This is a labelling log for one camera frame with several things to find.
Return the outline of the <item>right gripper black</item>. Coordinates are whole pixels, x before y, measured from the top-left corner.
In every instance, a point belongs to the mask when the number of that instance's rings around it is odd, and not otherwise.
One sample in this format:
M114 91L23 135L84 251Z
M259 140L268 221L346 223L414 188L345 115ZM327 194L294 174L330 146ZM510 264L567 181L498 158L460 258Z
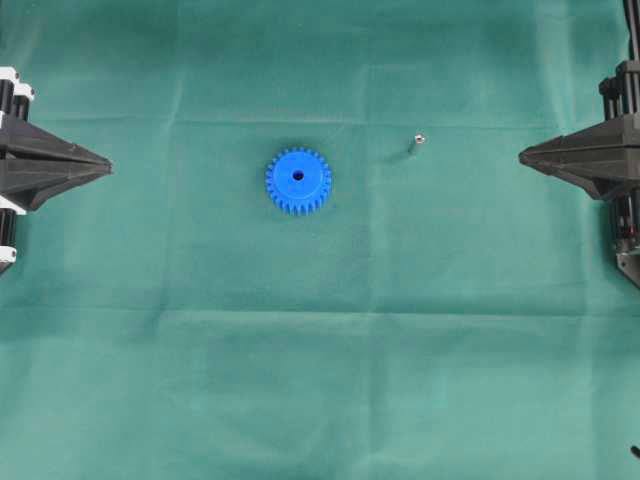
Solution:
M553 165L611 160L639 147L639 118L619 117L639 111L639 72L621 63L614 77L599 85L607 121L526 148L520 163L584 190L593 200L609 201L609 221L618 270L639 287L639 181L576 174Z

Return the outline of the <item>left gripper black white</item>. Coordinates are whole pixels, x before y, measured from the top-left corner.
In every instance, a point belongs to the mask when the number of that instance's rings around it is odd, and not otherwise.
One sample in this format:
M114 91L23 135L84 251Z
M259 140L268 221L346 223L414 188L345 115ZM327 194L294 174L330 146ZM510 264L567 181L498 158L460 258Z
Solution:
M19 216L38 210L54 196L112 173L108 159L24 121L34 98L34 89L20 81L14 67L1 67L1 149L30 159L1 161L2 274L17 258ZM4 118L8 115L17 118Z

